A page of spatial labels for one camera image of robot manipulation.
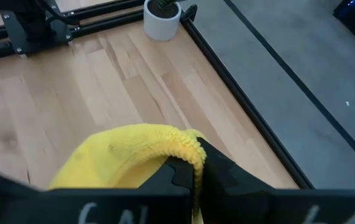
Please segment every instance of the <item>black frame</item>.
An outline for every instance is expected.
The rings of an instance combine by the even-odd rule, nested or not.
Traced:
[[[104,4],[98,4],[91,7],[75,9],[72,11],[63,12],[63,15],[76,20],[88,19],[94,16],[100,16],[123,9],[130,9],[132,7],[143,5],[144,0],[120,0]],[[313,189],[311,182],[306,178],[305,174],[301,171],[299,166],[290,156],[284,145],[279,141],[278,137],[271,130],[270,126],[265,122],[261,114],[256,110],[250,99],[245,92],[239,87],[235,79],[228,72],[227,68],[223,65],[222,61],[218,58],[216,53],[212,50],[204,37],[200,34],[198,29],[193,24],[195,18],[196,6],[192,6],[183,13],[180,22],[195,44],[208,59],[209,63],[221,77],[224,84],[229,88],[230,92],[234,95],[238,103],[250,117],[251,121],[255,124],[256,128],[260,131],[263,138],[267,141],[272,150],[276,153],[277,157],[282,161],[285,168],[293,177],[295,182],[300,188]],[[82,26],[69,28],[72,39],[84,35],[93,34],[106,29],[111,29],[118,26],[123,26],[132,22],[140,21],[143,19],[143,10],[126,13],[120,16],[110,17],[108,19],[90,22]],[[0,39],[8,37],[5,26],[0,26]],[[0,43],[0,58],[7,57],[13,54],[23,54],[16,52],[9,41]]]

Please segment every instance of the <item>wooden tabletop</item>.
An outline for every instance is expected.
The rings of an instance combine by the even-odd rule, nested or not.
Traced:
[[[66,11],[101,2],[59,4]],[[297,187],[182,27],[155,42],[135,22],[25,60],[0,59],[4,174],[46,188],[90,134],[143,122],[198,129],[271,186]]]

